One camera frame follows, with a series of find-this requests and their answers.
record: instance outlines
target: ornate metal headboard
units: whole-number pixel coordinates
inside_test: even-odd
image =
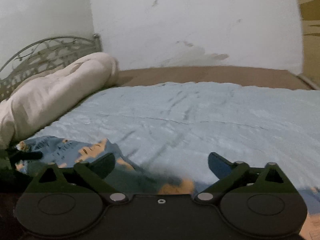
[[[37,41],[13,55],[0,69],[11,67],[10,74],[0,80],[0,102],[10,97],[13,90],[24,80],[43,71],[58,66],[68,66],[77,59],[94,52],[102,51],[100,36],[95,34],[92,40],[59,36]]]

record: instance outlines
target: wrinkled sheet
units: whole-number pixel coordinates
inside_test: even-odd
[[[296,188],[320,186],[320,92],[165,83],[96,93],[34,137],[108,138],[155,174],[212,184],[210,152],[252,167],[277,162]]]

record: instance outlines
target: blue cloth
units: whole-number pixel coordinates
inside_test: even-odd
[[[17,170],[36,176],[47,164],[57,164],[60,168],[71,168],[75,163],[92,163],[107,153],[115,156],[114,170],[104,178],[110,186],[124,193],[148,194],[196,194],[204,185],[180,178],[168,178],[150,174],[124,157],[116,144],[103,139],[96,144],[72,141],[55,136],[43,136],[21,141],[17,146],[23,152],[41,152],[40,160],[21,161]]]

